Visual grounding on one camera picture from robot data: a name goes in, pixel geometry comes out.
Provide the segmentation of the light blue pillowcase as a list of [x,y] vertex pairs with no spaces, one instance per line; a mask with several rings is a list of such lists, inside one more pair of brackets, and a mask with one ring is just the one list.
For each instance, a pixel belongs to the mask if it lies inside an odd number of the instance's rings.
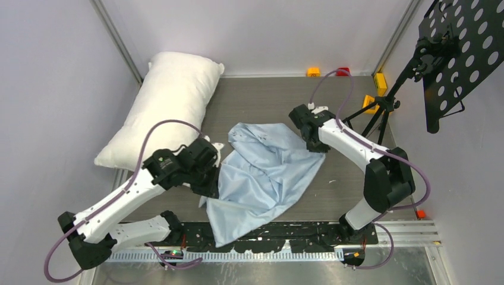
[[218,198],[201,197],[217,248],[270,223],[296,204],[325,161],[283,123],[238,123],[221,163]]

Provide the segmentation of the white pillow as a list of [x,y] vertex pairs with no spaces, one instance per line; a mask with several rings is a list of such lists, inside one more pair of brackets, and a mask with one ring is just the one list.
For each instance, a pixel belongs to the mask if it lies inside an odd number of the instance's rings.
[[203,56],[160,52],[120,130],[94,159],[102,167],[133,171],[139,158],[158,149],[176,150],[198,136],[206,108],[225,71]]

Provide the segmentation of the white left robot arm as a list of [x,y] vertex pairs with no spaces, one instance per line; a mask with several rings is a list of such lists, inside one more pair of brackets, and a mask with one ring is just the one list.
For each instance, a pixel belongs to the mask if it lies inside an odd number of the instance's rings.
[[123,223],[141,205],[178,186],[200,196],[217,198],[224,144],[197,138],[177,151],[156,150],[140,170],[94,206],[77,214],[64,212],[58,223],[71,253],[83,270],[104,263],[114,252],[148,242],[177,245],[183,226],[171,211],[143,221]]

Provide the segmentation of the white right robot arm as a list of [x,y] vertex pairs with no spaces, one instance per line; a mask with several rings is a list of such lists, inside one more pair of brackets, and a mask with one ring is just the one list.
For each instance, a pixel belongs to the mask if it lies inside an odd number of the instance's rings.
[[327,107],[301,104],[290,113],[307,150],[327,153],[334,149],[364,173],[363,197],[339,219],[337,233],[346,243],[355,243],[363,230],[415,192],[406,152],[376,144],[346,126]]

